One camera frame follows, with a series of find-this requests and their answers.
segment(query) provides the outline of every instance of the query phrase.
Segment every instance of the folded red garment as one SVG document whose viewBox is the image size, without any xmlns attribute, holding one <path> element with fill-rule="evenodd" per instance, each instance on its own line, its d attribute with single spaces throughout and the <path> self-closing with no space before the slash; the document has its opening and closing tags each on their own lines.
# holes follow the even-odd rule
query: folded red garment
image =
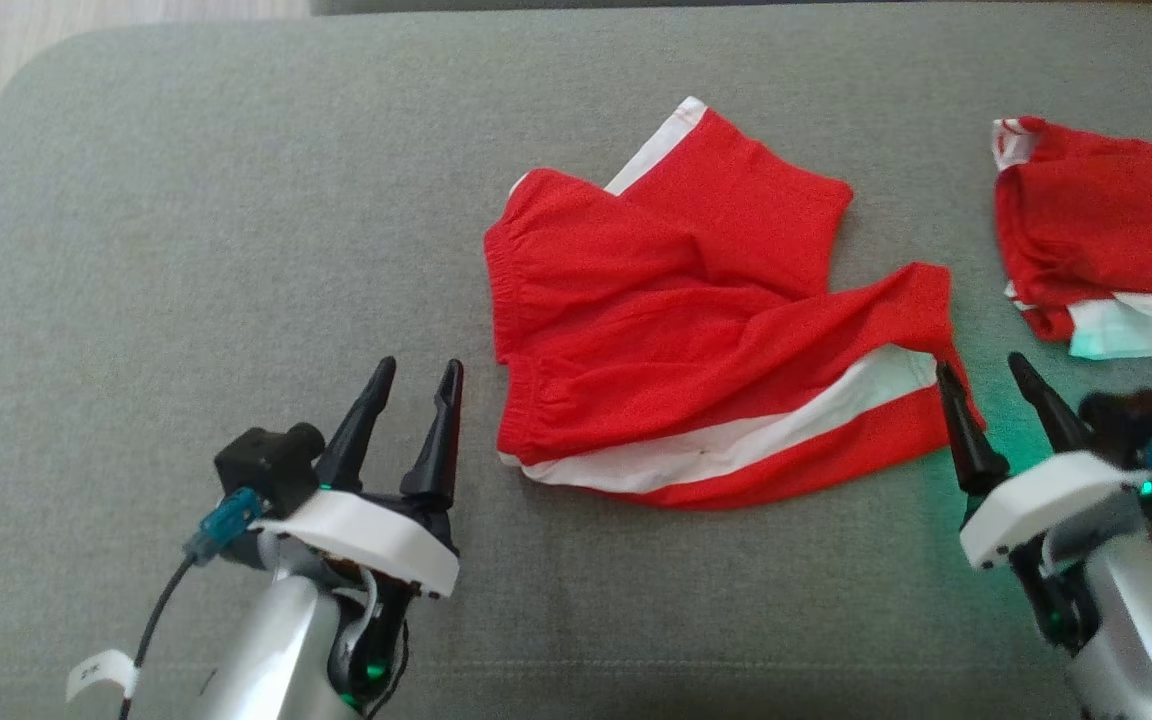
<svg viewBox="0 0 1152 720">
<path fill-rule="evenodd" d="M 1068 341 L 1068 308 L 1152 293 L 1152 145 L 1040 118 L 998 120 L 998 243 L 1034 334 Z"/>
<path fill-rule="evenodd" d="M 950 274 L 827 293 L 851 190 L 689 99 L 607 190 L 535 170 L 488 229 L 498 448 L 637 502 L 780 500 L 946 444 Z"/>
</svg>

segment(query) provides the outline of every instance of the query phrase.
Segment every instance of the gray fabric surface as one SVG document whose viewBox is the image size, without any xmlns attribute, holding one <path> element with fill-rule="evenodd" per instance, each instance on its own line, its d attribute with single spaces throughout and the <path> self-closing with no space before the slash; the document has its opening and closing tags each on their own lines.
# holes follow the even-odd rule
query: gray fabric surface
<svg viewBox="0 0 1152 720">
<path fill-rule="evenodd" d="M 334 427 L 397 356 L 367 458 L 393 488 L 465 361 L 462 582 L 412 609 L 384 717 L 1069 717 L 1020 589 L 956 543 L 945 452 L 684 514 L 499 464 L 482 233 L 536 165 L 604 181 L 685 94 L 856 200 L 833 286 L 952 265 L 1002 450 L 1043 455 L 1005 353 L 1070 396 L 1152 384 L 1038 343 L 1000 296 L 988 122 L 1152 138 L 1152 6 L 847 5 L 314 18 L 84 36 L 0 101 L 0 717 L 131 651 L 252 424 Z M 259 574 L 187 577 L 136 717 L 187 715 Z"/>
<path fill-rule="evenodd" d="M 689 5 L 772 5 L 787 0 L 310 0 L 314 15 L 424 10 L 540 10 L 563 8 L 659 8 Z M 828 0 L 788 0 L 818 3 Z"/>
</svg>

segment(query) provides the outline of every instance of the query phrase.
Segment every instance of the black cable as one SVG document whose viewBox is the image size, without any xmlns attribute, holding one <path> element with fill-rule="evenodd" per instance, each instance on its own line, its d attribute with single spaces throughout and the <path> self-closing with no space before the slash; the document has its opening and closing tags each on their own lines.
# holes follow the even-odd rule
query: black cable
<svg viewBox="0 0 1152 720">
<path fill-rule="evenodd" d="M 141 667 L 145 666 L 145 653 L 150 651 L 150 638 L 154 637 L 154 628 L 159 624 L 159 617 L 162 616 L 164 607 L 168 606 L 168 598 L 175 592 L 175 588 L 180 584 L 180 578 L 184 577 L 184 574 L 189 568 L 194 568 L 194 556 L 187 555 L 184 560 L 180 562 L 180 567 L 172 575 L 172 579 L 168 579 L 168 584 L 162 589 L 162 594 L 159 596 L 159 602 L 156 602 L 154 611 L 150 612 L 150 621 L 145 623 L 145 632 L 141 634 L 141 646 L 136 649 L 136 660 L 132 661 L 132 667 L 136 667 L 137 676 L 141 675 Z M 403 626 L 403 644 L 407 644 L 406 635 L 407 626 Z M 403 662 L 406 664 L 406 653 Z M 118 712 L 118 720 L 127 720 L 129 712 L 132 712 L 132 698 L 131 696 L 123 698 L 123 707 Z"/>
<path fill-rule="evenodd" d="M 374 705 L 367 711 L 367 720 L 374 720 L 376 714 L 380 712 L 380 707 L 384 707 L 385 703 L 389 702 L 389 698 L 394 697 L 394 691 L 397 691 L 397 681 L 403 679 L 403 673 L 407 672 L 407 658 L 411 654 L 410 649 L 407 646 L 407 620 L 403 620 L 403 659 L 397 661 L 397 670 L 394 670 L 393 682 L 389 683 L 388 688 L 385 688 L 385 692 L 380 694 L 379 698 L 376 698 Z"/>
</svg>

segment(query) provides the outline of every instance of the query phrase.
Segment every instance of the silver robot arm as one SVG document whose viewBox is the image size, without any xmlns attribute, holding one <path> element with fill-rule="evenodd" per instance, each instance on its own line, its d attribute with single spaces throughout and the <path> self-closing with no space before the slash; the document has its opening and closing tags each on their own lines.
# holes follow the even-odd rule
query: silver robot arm
<svg viewBox="0 0 1152 720">
<path fill-rule="evenodd" d="M 371 719 L 397 689 L 408 658 L 407 606 L 452 594 L 460 559 L 448 509 L 456 491 L 465 370 L 447 364 L 435 418 L 395 497 L 364 492 L 362 461 L 396 363 L 385 357 L 332 442 L 301 423 L 250 429 L 215 455 L 225 497 L 184 546 L 150 614 L 141 650 L 84 660 L 68 696 L 101 680 L 124 689 L 120 719 L 166 601 L 191 566 L 220 555 L 273 574 L 223 665 L 202 692 L 200 720 Z"/>
<path fill-rule="evenodd" d="M 1038 632 L 1071 658 L 1082 715 L 1152 720 L 1152 391 L 1087 396 L 1074 414 L 1018 354 L 1021 395 L 1056 455 L 1010 475 L 963 384 L 938 369 L 975 568 L 1010 566 Z"/>
</svg>

